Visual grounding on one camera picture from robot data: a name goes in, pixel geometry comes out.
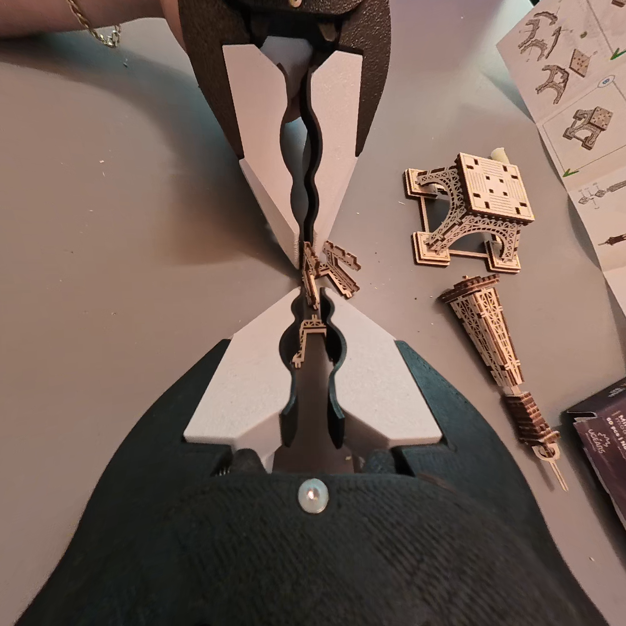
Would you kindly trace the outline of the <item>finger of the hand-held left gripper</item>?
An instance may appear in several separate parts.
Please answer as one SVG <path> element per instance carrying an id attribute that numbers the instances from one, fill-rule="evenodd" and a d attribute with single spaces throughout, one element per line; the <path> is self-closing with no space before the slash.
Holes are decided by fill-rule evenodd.
<path id="1" fill-rule="evenodd" d="M 304 121 L 310 158 L 304 175 L 309 208 L 304 240 L 329 238 L 357 162 L 356 138 L 363 58 L 334 51 L 307 75 Z"/>
<path id="2" fill-rule="evenodd" d="M 244 156 L 240 167 L 277 241 L 300 268 L 300 228 L 291 206 L 292 175 L 280 147 L 280 130 L 299 80 L 309 66 L 310 44 L 228 44 L 222 47 Z"/>

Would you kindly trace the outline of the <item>wooden tower base model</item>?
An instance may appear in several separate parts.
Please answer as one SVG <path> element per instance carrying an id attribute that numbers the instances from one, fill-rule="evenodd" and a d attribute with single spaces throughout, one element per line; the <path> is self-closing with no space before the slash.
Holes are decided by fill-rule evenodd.
<path id="1" fill-rule="evenodd" d="M 461 152 L 447 167 L 406 169 L 403 183 L 421 217 L 411 235 L 416 265 L 445 268 L 464 257 L 490 272 L 520 272 L 521 230 L 535 215 L 516 165 Z"/>

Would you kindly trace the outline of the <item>person's left hand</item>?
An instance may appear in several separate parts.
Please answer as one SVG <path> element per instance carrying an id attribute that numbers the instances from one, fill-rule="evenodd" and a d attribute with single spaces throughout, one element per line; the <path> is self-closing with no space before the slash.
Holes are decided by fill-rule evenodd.
<path id="1" fill-rule="evenodd" d="M 106 1 L 103 26 L 123 24 L 142 18 L 163 18 L 172 33 L 181 35 L 178 1 Z"/>

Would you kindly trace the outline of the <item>wooden tower spire model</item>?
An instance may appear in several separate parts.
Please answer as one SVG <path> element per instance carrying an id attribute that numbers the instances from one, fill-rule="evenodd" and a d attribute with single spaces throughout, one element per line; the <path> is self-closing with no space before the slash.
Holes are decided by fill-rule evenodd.
<path id="1" fill-rule="evenodd" d="M 451 306 L 503 393 L 518 441 L 549 464 L 561 489 L 568 491 L 557 465 L 559 431 L 545 421 L 532 394 L 521 389 L 525 379 L 497 292 L 498 282 L 496 274 L 463 276 L 440 295 L 440 300 Z"/>

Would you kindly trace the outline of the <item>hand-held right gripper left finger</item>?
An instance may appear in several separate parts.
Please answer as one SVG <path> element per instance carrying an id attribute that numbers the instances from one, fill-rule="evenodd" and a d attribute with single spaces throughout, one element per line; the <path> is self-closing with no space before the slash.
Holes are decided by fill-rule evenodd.
<path id="1" fill-rule="evenodd" d="M 294 321 L 293 289 L 231 339 L 185 429 L 187 442 L 281 446 L 279 414 L 291 395 L 291 372 L 279 353 Z"/>

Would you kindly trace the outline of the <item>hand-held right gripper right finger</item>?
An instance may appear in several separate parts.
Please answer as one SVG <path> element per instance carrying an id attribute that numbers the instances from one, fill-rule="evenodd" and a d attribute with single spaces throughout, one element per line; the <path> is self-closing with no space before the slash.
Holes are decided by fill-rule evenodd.
<path id="1" fill-rule="evenodd" d="M 391 449 L 435 444 L 442 432 L 395 338 L 323 288 L 325 348 L 333 363 L 327 422 L 336 448 Z"/>

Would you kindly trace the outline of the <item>purple puzzle box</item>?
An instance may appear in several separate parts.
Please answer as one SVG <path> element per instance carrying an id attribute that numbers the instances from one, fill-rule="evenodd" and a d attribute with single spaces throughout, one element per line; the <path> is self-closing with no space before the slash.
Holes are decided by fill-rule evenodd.
<path id="1" fill-rule="evenodd" d="M 571 406 L 565 416 L 625 526 L 625 378 Z"/>

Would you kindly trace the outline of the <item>folded instruction leaflet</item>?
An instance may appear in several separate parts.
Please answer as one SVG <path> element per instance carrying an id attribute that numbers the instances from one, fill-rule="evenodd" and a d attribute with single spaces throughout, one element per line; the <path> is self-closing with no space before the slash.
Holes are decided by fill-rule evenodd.
<path id="1" fill-rule="evenodd" d="M 625 2 L 538 1 L 497 47 L 625 310 Z"/>

